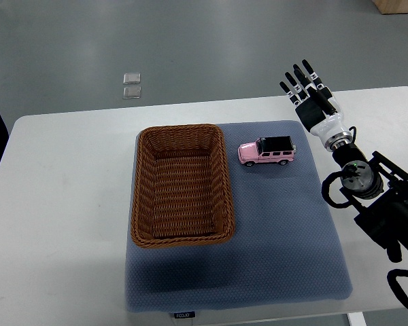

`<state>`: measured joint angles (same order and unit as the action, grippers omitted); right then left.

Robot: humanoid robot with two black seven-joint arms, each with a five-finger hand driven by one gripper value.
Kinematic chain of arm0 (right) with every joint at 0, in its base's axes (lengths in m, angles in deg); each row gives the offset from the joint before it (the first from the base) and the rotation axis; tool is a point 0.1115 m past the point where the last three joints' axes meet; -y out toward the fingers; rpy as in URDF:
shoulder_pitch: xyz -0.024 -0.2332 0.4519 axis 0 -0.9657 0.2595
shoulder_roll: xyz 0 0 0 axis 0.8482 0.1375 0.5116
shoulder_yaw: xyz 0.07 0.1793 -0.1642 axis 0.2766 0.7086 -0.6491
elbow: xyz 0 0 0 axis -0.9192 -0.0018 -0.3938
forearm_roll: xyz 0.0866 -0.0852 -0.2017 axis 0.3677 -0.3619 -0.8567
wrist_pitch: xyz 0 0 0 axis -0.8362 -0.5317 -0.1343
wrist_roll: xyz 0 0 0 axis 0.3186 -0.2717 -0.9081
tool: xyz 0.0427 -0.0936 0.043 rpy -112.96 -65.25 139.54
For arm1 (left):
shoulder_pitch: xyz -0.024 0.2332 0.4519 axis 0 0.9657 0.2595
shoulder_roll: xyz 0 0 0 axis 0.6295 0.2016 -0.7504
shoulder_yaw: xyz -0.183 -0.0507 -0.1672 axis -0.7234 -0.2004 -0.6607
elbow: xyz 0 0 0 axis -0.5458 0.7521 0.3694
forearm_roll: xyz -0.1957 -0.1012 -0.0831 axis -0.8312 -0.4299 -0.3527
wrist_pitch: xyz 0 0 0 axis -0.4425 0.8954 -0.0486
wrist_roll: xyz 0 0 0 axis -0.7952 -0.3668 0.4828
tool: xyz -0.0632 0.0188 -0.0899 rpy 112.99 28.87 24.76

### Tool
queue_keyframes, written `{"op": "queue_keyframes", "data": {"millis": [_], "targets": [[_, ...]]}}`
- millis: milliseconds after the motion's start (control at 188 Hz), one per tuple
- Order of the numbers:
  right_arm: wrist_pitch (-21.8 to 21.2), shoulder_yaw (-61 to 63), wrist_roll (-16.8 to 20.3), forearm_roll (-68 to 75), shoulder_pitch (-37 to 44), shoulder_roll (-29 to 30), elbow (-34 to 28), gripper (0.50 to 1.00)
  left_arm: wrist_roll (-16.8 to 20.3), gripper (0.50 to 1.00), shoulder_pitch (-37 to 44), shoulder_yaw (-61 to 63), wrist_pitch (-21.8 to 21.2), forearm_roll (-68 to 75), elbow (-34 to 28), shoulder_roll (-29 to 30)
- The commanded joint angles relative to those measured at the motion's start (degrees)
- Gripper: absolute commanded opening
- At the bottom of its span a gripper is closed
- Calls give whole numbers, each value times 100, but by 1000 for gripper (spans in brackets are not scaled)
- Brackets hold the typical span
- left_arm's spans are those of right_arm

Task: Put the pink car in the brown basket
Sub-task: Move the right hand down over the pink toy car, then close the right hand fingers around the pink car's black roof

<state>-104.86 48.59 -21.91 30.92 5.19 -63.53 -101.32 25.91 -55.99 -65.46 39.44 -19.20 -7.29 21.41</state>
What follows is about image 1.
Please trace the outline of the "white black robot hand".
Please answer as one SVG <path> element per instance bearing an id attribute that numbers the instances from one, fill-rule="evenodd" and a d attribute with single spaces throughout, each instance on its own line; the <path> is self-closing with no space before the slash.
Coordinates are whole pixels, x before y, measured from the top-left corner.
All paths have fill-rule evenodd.
<path id="1" fill-rule="evenodd" d="M 285 72 L 286 79 L 296 93 L 283 81 L 279 83 L 296 107 L 295 112 L 302 125 L 307 132 L 321 140 L 325 149 L 337 149 L 351 143 L 352 134 L 343 124 L 343 110 L 333 93 L 328 87 L 324 87 L 323 81 L 306 59 L 302 59 L 302 66 L 304 72 L 297 64 L 293 65 L 297 80 L 289 72 Z"/>

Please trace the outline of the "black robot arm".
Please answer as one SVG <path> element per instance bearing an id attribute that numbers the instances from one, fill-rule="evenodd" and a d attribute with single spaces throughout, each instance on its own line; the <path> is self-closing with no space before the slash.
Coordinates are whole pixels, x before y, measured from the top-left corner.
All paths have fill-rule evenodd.
<path id="1" fill-rule="evenodd" d="M 408 173 L 375 151 L 368 160 L 355 144 L 356 127 L 344 125 L 344 114 L 330 89 L 307 60 L 294 65 L 280 82 L 307 132 L 331 152 L 339 170 L 322 182 L 321 195 L 336 209 L 358 211 L 355 223 L 394 263 L 408 250 Z"/>

